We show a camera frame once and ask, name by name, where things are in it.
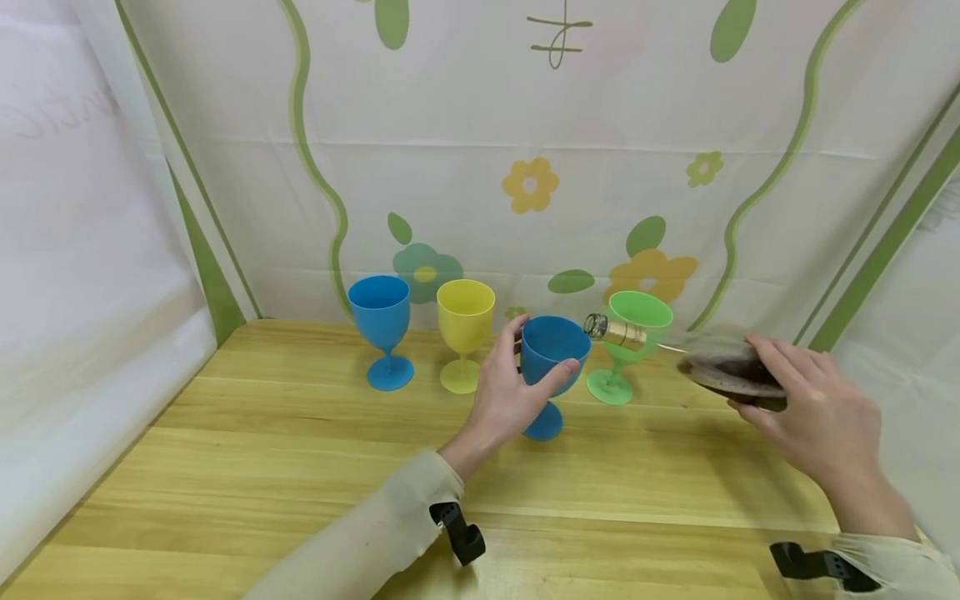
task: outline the blue wine glass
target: blue wine glass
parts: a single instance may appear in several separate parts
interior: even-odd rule
[[[383,392],[398,390],[414,376],[413,364],[393,354],[410,324],[410,286],[389,275],[365,277],[347,291],[353,322],[374,348],[383,351],[367,369],[367,381]]]
[[[579,324],[553,315],[534,317],[523,326],[520,334],[520,373],[527,385],[534,385],[567,358],[576,360],[580,367],[551,396],[557,397],[569,390],[580,376],[589,352],[590,338]],[[560,409],[548,401],[523,435],[546,442],[557,437],[563,427],[564,417]]]

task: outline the left hand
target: left hand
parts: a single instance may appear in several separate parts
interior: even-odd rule
[[[500,331],[480,368],[467,423],[440,449],[440,455],[462,479],[467,479],[494,451],[529,427],[554,390],[580,367],[573,359],[565,360],[536,384],[527,385],[517,372],[516,353],[520,331],[529,319],[528,315],[520,315]]]
[[[465,428],[474,428],[497,445],[518,436],[534,422],[554,390],[565,384],[580,366],[568,359],[556,365],[534,385],[516,370],[520,331],[530,319],[520,315],[500,331],[496,344],[480,368],[473,408]]]

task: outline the plastic wine glass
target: plastic wine glass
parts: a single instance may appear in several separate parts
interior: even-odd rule
[[[604,343],[607,354],[613,359],[613,368],[594,371],[587,377],[587,389],[593,397],[613,406],[621,406],[634,398],[634,388],[620,371],[657,348],[657,343],[663,339],[673,322],[673,311],[650,294],[628,290],[610,296],[607,316],[639,325],[647,334],[646,344],[640,350]]]
[[[570,319],[544,315],[534,317],[520,334],[520,373],[527,385],[534,385],[556,365],[567,358],[580,363],[580,368],[551,397],[566,392],[584,369],[590,352],[590,338],[583,328]],[[557,437],[564,427],[564,417],[553,402],[548,401],[523,435],[538,442]]]
[[[413,378],[414,366],[393,351],[410,324],[410,286],[396,276],[365,277],[350,286],[347,299],[360,335],[383,351],[367,369],[367,381],[383,392],[402,388]]]
[[[473,279],[454,279],[437,290],[440,334],[460,355],[440,371],[441,385],[454,394],[472,394],[477,389],[480,365],[467,356],[490,335],[495,302],[490,286]]]

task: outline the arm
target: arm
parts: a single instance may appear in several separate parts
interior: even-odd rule
[[[514,342],[526,320],[511,321],[484,361],[464,427],[439,452],[423,451],[280,561],[247,600],[366,600],[423,555],[441,532],[430,506],[459,500],[463,482],[533,422],[578,367],[576,361],[558,365],[537,385],[526,385],[514,362]]]
[[[833,549],[882,585],[878,600],[960,598],[947,557],[920,543],[903,496],[880,467],[880,410],[861,395],[826,353],[748,336],[787,393],[770,413],[730,406],[773,442],[783,457],[824,491],[842,532]],[[838,598],[858,594],[838,592]]]

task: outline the white backdrop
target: white backdrop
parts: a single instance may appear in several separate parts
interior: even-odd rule
[[[960,564],[960,173],[857,314],[835,353],[883,406],[883,464]]]
[[[76,15],[0,2],[0,76],[2,582],[215,341]]]
[[[678,332],[809,339],[960,81],[949,0],[380,4],[121,3],[253,312],[345,321],[351,282],[397,272],[433,326],[462,273],[501,320],[635,287]]]

